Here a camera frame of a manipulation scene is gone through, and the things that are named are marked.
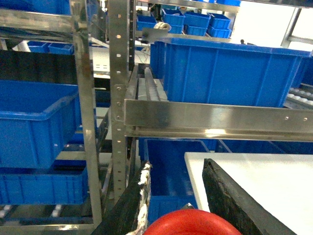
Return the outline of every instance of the red object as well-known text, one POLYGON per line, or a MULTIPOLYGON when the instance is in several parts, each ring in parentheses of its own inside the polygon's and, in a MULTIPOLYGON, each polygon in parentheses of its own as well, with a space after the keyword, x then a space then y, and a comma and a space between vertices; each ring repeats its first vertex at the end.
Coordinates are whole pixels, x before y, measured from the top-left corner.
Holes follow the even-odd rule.
POLYGON ((223 218, 201 210, 174 211, 155 221, 144 235, 242 235, 223 218))

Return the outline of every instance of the metal rail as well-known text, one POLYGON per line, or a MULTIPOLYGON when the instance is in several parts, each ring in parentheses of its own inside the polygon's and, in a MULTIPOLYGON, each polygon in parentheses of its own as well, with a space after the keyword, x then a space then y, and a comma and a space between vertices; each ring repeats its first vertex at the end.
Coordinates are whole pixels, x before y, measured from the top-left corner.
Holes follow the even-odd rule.
POLYGON ((208 3, 204 1, 189 1, 189 0, 139 0, 141 2, 148 2, 152 4, 165 4, 172 6, 185 6, 185 7, 194 7, 198 9, 208 9, 216 11, 226 11, 238 13, 240 7, 230 6, 216 3, 208 3))
MULTIPOLYGON (((129 86, 127 93, 136 86, 129 86)), ((313 141, 313 111, 129 99, 128 136, 313 141)))

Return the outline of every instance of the metal upright post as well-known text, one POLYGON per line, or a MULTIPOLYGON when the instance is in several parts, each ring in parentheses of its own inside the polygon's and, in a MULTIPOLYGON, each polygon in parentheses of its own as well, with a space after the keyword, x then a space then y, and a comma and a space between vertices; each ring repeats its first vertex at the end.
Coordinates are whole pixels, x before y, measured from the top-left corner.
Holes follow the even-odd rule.
POLYGON ((136 1, 130 0, 130 25, 129 25, 129 38, 132 39, 129 41, 129 69, 133 70, 135 66, 135 31, 136 31, 136 1))
POLYGON ((89 191, 93 223, 97 227, 102 221, 99 182, 99 155, 96 144, 95 91, 90 68, 88 18, 86 0, 70 0, 75 49, 76 72, 84 131, 89 191))
POLYGON ((129 9, 130 3, 127 0, 109 1, 112 157, 115 202, 124 192, 127 183, 127 141, 123 122, 123 105, 129 78, 129 9))
POLYGON ((284 48, 288 48, 289 45, 290 45, 290 40, 289 40, 289 37, 292 35, 293 33, 293 30, 294 30, 294 27, 295 27, 295 24, 297 23, 298 21, 298 18, 300 16, 300 13, 301 13, 301 8, 298 8, 298 7, 295 7, 294 10, 293 10, 293 14, 291 16, 291 19, 289 21, 289 24, 288 24, 288 27, 286 29, 286 32, 285 32, 285 35, 284 35, 284 38, 282 40, 282 43, 281 43, 281 46, 284 47, 284 48))

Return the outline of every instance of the white wall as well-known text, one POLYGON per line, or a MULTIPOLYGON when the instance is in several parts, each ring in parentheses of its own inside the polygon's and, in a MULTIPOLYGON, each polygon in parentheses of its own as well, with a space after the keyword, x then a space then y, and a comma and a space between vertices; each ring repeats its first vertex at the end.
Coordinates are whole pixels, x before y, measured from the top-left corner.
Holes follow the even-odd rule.
POLYGON ((231 38, 234 43, 279 47, 294 8, 242 1, 231 38))

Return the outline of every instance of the blue storage crate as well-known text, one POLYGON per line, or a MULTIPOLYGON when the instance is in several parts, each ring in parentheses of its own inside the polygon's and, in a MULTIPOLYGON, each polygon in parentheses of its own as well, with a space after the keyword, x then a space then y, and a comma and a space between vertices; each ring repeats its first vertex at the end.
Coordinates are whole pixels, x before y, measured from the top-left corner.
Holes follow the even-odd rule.
POLYGON ((271 153, 285 154, 286 152, 271 141, 230 141, 218 140, 215 150, 217 153, 271 153))
POLYGON ((309 52, 164 38, 170 101, 282 107, 309 52))
MULTIPOLYGON (((143 161, 144 158, 144 148, 145 140, 152 138, 139 137, 138 138, 138 148, 140 160, 143 161)), ((209 151, 215 151, 217 140, 214 139, 164 139, 164 138, 153 138, 152 140, 176 140, 176 141, 202 141, 203 144, 208 148, 209 151)))
POLYGON ((1 205, 82 204, 87 195, 85 161, 57 160, 47 170, 0 168, 1 205))
POLYGON ((181 34, 183 28, 184 28, 184 26, 181 26, 181 25, 171 25, 171 29, 168 32, 169 33, 181 34))
POLYGON ((162 9, 163 21, 172 25, 184 25, 185 16, 178 10, 162 9))
POLYGON ((218 4, 231 5, 231 6, 240 6, 241 1, 239 0, 216 0, 218 4))
POLYGON ((0 8, 20 11, 34 10, 31 0, 0 0, 0 8))
POLYGON ((31 52, 38 52, 38 53, 49 52, 48 46, 50 45, 50 43, 30 41, 27 43, 27 45, 31 52))
POLYGON ((144 140, 145 160, 153 166, 151 170, 152 196, 193 195, 186 163, 185 152, 208 152, 202 141, 188 140, 144 140))
POLYGON ((203 1, 203 2, 208 2, 208 3, 214 3, 214 0, 195 0, 195 1, 203 1))
POLYGON ((208 28, 210 22, 210 15, 204 15, 195 12, 185 13, 184 25, 195 26, 200 28, 208 28))
POLYGON ((150 67, 155 78, 164 78, 164 55, 165 44, 164 42, 154 42, 151 44, 150 52, 150 67))
POLYGON ((142 31, 143 28, 153 28, 157 21, 153 16, 138 16, 137 17, 137 30, 142 31))
POLYGON ((210 15, 210 23, 209 25, 215 29, 228 29, 231 20, 227 18, 225 15, 209 13, 210 15))
POLYGON ((216 29, 216 28, 213 28, 212 26, 209 26, 209 28, 207 29, 207 32, 211 37, 215 37, 215 38, 229 38, 231 34, 230 29, 216 29))
POLYGON ((208 149, 202 141, 144 139, 145 160, 153 166, 148 212, 150 223, 187 203, 197 208, 184 160, 185 152, 208 152, 208 149))
POLYGON ((299 88, 300 85, 301 85, 301 82, 302 82, 303 80, 306 80, 308 70, 309 70, 309 69, 312 69, 312 68, 310 68, 310 60, 313 61, 312 58, 311 58, 311 59, 310 59, 310 58, 309 58, 309 59, 306 58, 306 59, 303 59, 303 60, 302 60, 300 66, 299 66, 299 69, 298 69, 298 71, 297 71, 297 73, 296 73, 296 76, 294 77, 294 80, 293 80, 293 83, 292 83, 292 86, 291 86, 291 87, 293 87, 293 88, 299 88))
POLYGON ((155 222, 160 217, 180 210, 187 203, 191 203, 194 208, 197 207, 196 199, 192 196, 151 196, 148 212, 148 221, 150 224, 155 222))
POLYGON ((308 59, 308 65, 303 75, 302 83, 313 86, 313 56, 308 59))
POLYGON ((72 44, 51 43, 48 47, 52 54, 72 55, 74 53, 72 44))
POLYGON ((282 142, 275 141, 275 145, 288 154, 313 154, 312 142, 282 142))
POLYGON ((80 124, 77 86, 0 80, 0 167, 49 168, 80 124))
POLYGON ((185 25, 185 32, 188 35, 205 36, 206 28, 185 25))

